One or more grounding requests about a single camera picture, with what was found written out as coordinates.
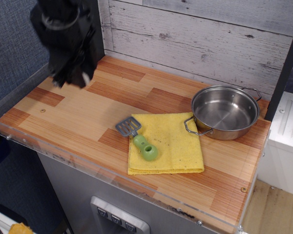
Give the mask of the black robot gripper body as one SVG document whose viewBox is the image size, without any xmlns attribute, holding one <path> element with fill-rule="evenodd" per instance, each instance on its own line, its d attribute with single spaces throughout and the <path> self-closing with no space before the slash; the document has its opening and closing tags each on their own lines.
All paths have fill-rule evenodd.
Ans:
<svg viewBox="0 0 293 234">
<path fill-rule="evenodd" d="M 48 65 L 62 68 L 74 59 L 96 60 L 95 25 L 84 0 L 39 0 L 30 20 L 49 51 Z"/>
</svg>

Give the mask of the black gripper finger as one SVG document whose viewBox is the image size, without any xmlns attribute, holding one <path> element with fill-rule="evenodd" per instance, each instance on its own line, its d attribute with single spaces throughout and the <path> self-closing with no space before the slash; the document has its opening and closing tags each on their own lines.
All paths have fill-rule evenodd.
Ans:
<svg viewBox="0 0 293 234">
<path fill-rule="evenodd" d="M 69 83 L 84 88 L 92 80 L 97 62 L 90 58 L 74 59 L 69 62 L 69 66 Z"/>
<path fill-rule="evenodd" d="M 65 83 L 71 83 L 71 69 L 69 67 L 52 67 L 48 66 L 49 76 L 53 78 L 52 83 L 54 86 L 62 88 Z"/>
</svg>

